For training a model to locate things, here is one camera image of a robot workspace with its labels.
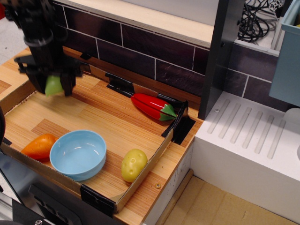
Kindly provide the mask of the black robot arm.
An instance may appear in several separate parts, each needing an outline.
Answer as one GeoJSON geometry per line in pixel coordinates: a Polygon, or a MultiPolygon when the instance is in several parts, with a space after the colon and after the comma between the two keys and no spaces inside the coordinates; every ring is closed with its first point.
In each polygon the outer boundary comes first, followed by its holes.
{"type": "Polygon", "coordinates": [[[47,82],[57,77],[65,96],[72,95],[76,78],[83,75],[84,64],[67,56],[63,45],[68,32],[57,22],[51,0],[2,0],[7,15],[23,31],[30,55],[14,61],[37,91],[46,94],[47,82]]]}

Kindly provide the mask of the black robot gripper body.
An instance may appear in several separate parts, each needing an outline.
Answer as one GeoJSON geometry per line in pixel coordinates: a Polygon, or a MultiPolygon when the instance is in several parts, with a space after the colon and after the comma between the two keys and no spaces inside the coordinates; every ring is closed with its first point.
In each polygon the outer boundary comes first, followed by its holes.
{"type": "Polygon", "coordinates": [[[38,34],[37,37],[33,35],[34,33],[24,37],[30,55],[15,58],[20,72],[27,74],[38,72],[44,76],[70,76],[72,79],[90,73],[90,66],[87,63],[64,53],[62,42],[68,37],[65,29],[59,30],[58,33],[48,30],[45,34],[38,34]]]}

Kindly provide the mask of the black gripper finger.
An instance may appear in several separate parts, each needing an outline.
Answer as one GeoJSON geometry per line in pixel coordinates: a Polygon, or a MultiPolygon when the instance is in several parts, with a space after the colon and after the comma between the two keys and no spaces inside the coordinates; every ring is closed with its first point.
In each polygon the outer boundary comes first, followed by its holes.
{"type": "Polygon", "coordinates": [[[42,94],[45,94],[46,80],[48,76],[40,72],[27,72],[26,75],[36,90],[42,94]]]}
{"type": "Polygon", "coordinates": [[[65,96],[71,96],[75,86],[75,76],[70,73],[63,73],[60,75],[60,83],[63,87],[65,96]]]}

